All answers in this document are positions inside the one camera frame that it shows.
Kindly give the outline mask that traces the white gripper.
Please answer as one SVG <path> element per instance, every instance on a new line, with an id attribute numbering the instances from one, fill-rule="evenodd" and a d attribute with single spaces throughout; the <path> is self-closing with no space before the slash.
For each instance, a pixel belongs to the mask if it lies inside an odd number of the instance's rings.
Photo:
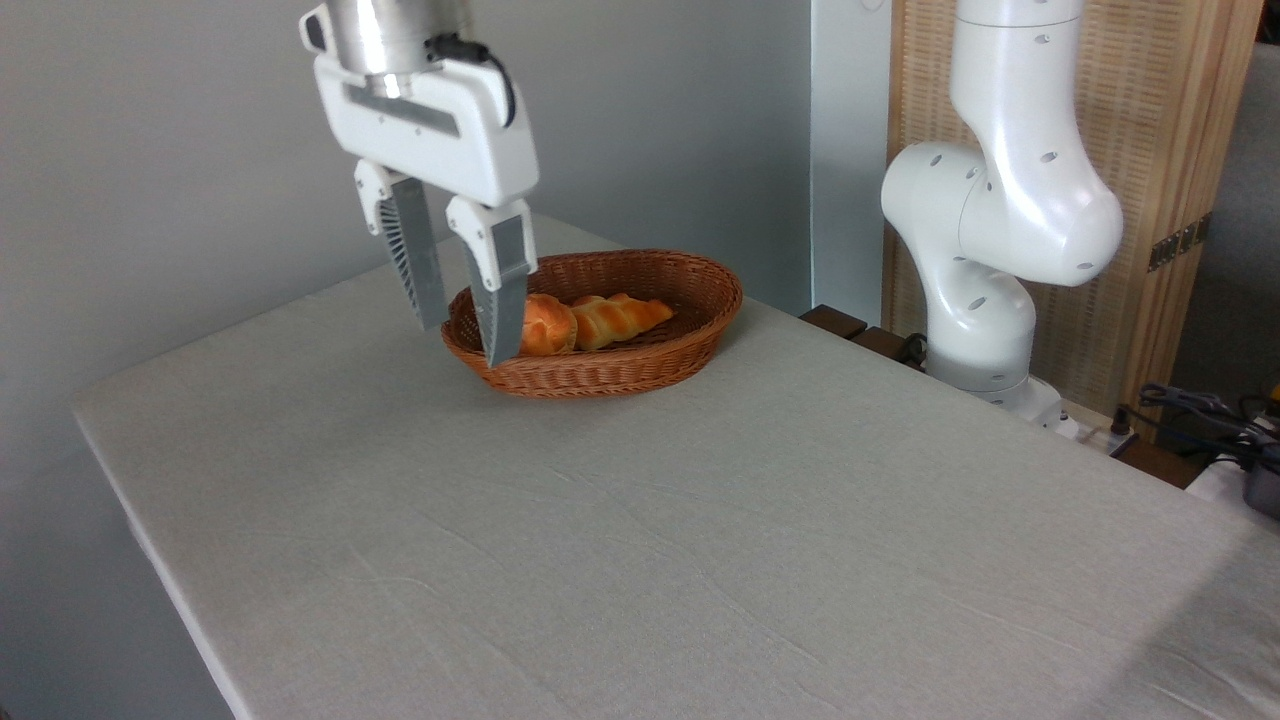
<path id="1" fill-rule="evenodd" d="M 461 195 L 445 215 L 470 252 L 486 365 L 515 357 L 529 275 L 538 269 L 532 217 L 522 197 L 540 170 L 525 110 L 506 123 L 504 76 L 489 65 L 445 60 L 411 76 L 407 96 L 380 97 L 332 54 L 314 58 L 314 73 L 335 141 L 362 158 L 355 184 L 366 228 L 384 238 L 424 331 L 436 329 L 449 313 L 421 181 Z"/>

